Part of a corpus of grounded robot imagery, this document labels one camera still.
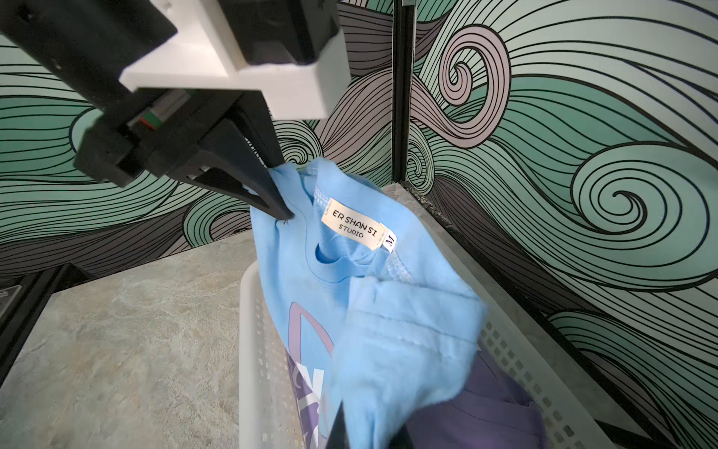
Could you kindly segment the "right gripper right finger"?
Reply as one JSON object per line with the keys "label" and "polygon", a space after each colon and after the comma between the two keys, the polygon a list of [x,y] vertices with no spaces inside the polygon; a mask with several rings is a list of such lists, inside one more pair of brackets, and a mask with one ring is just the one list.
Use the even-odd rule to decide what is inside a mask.
{"label": "right gripper right finger", "polygon": [[391,439],[388,449],[413,449],[411,435],[406,426],[402,426],[398,433]]}

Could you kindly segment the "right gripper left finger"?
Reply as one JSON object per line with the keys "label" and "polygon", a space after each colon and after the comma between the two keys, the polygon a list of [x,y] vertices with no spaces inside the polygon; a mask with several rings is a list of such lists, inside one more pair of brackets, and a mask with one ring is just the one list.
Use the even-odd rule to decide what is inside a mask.
{"label": "right gripper left finger", "polygon": [[326,442],[326,449],[350,449],[348,433],[343,411],[343,404],[340,404],[333,426]]}

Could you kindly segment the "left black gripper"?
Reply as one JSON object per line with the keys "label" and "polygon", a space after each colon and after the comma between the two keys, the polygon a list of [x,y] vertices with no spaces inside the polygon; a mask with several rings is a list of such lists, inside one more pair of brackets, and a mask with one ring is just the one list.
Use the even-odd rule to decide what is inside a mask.
{"label": "left black gripper", "polygon": [[261,92],[132,91],[119,81],[176,32],[152,3],[5,1],[1,31],[101,111],[76,158],[84,174],[123,187],[150,172],[233,196],[277,220],[294,217],[245,140],[268,168],[285,163]]}

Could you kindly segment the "purple t-shirt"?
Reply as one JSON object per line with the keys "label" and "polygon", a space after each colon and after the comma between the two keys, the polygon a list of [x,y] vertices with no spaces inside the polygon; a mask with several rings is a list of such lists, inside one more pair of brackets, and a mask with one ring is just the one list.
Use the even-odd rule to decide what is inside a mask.
{"label": "purple t-shirt", "polygon": [[327,367],[320,418],[334,415],[350,448],[545,448],[531,398],[473,346],[444,355],[411,342],[343,340]]}

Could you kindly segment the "light blue t-shirt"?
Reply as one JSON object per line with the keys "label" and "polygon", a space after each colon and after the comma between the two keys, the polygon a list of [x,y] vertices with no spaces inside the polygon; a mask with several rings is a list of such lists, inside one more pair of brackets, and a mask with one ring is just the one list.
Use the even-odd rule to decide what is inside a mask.
{"label": "light blue t-shirt", "polygon": [[411,210],[326,159],[270,171],[291,211],[252,210],[267,310],[301,393],[306,443],[337,418],[383,448],[417,410],[454,398],[486,306]]}

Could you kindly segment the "white plastic laundry basket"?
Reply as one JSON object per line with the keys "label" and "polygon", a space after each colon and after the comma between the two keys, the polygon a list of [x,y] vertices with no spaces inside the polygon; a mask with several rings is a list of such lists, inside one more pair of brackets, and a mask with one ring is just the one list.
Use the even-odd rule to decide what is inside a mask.
{"label": "white plastic laundry basket", "polygon": [[[611,448],[613,442],[570,387],[544,360],[521,327],[484,284],[488,273],[427,213],[420,218],[458,274],[487,302],[482,355],[529,394],[540,412],[550,448]],[[239,313],[239,445],[242,448],[312,448],[310,414],[323,378],[304,380],[287,355],[265,305],[257,263],[244,272]]]}

